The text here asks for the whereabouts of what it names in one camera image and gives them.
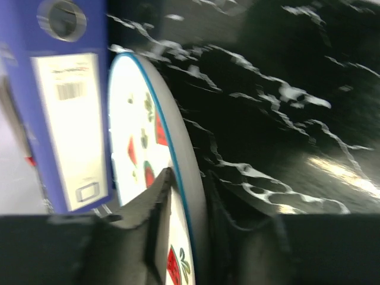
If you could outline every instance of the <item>blue rim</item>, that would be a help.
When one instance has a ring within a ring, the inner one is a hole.
[[[165,120],[164,114],[162,112],[161,105],[160,105],[160,102],[157,98],[156,92],[154,91],[154,88],[152,86],[152,83],[150,82],[149,77],[148,77],[147,73],[145,72],[144,67],[141,65],[140,61],[138,60],[138,58],[129,52],[120,53],[120,54],[115,56],[115,58],[112,61],[111,67],[110,67],[110,77],[109,78],[111,79],[111,77],[112,77],[113,68],[114,68],[114,65],[116,64],[117,60],[121,57],[124,57],[124,56],[126,56],[127,58],[131,58],[136,63],[138,69],[140,70],[142,76],[144,77],[145,83],[148,86],[149,92],[152,96],[154,104],[156,105],[157,111],[159,113],[159,116],[161,119],[161,124],[163,125],[163,128],[164,128],[167,144],[168,144],[169,151],[170,151],[170,156],[172,157],[173,168],[174,168],[174,173],[176,176],[178,190],[180,193],[180,197],[182,199],[183,209],[185,210],[185,217],[186,217],[186,222],[188,225],[191,252],[192,252],[192,256],[193,256],[194,269],[195,269],[195,273],[196,273],[197,268],[198,268],[197,267],[197,255],[196,255],[196,250],[195,250],[195,242],[194,242],[194,236],[193,236],[193,232],[192,232],[191,219],[190,219],[190,215],[189,215],[189,208],[188,208],[188,204],[186,201],[185,191],[183,189],[181,172],[179,170],[179,166],[177,163],[177,157],[176,157],[176,153],[175,153],[174,146],[172,143],[172,138],[171,138],[170,132],[167,128],[166,120]]]

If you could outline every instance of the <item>blue binder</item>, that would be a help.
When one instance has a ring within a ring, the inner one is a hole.
[[[106,32],[105,0],[0,0],[0,52],[56,213],[110,200]]]

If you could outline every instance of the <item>watermelon print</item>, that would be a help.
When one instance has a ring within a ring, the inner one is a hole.
[[[181,285],[181,272],[179,271],[178,260],[172,246],[170,247],[169,256],[167,257],[166,268],[172,278],[173,284]]]
[[[129,144],[128,144],[128,155],[133,164],[136,166],[137,165],[137,160],[136,160],[136,154],[135,154],[135,145],[133,143],[133,137],[129,139]]]
[[[156,127],[156,142],[161,145],[167,146],[167,141],[165,137],[165,131],[164,128],[162,127],[161,119],[159,114],[157,113],[156,110],[156,121],[155,121],[155,127]]]
[[[154,173],[153,173],[152,167],[150,166],[150,163],[147,161],[144,162],[144,173],[145,173],[145,185],[148,188],[154,182]]]

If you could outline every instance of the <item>black marble surface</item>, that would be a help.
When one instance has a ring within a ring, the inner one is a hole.
[[[267,214],[380,212],[379,1],[113,0],[108,16],[112,57],[155,64],[202,173]]]

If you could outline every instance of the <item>red object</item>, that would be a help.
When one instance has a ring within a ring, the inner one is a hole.
[[[158,144],[167,146],[165,131],[164,131],[164,128],[162,127],[161,119],[160,119],[159,114],[157,113],[157,110],[156,110],[155,118],[156,118],[156,142]]]
[[[137,160],[136,160],[136,154],[135,154],[135,145],[133,143],[133,137],[129,139],[128,155],[129,155],[129,158],[132,160],[133,164],[136,165]]]
[[[179,271],[179,264],[174,253],[174,249],[171,246],[169,251],[169,256],[167,257],[167,270],[172,278],[174,285],[181,285],[181,273]]]
[[[149,162],[144,162],[144,172],[145,172],[145,184],[147,185],[147,188],[153,184],[154,182],[154,173],[153,169],[150,166]]]
[[[27,163],[29,163],[30,165],[32,165],[32,166],[37,165],[32,157],[26,157],[25,159],[26,159]]]

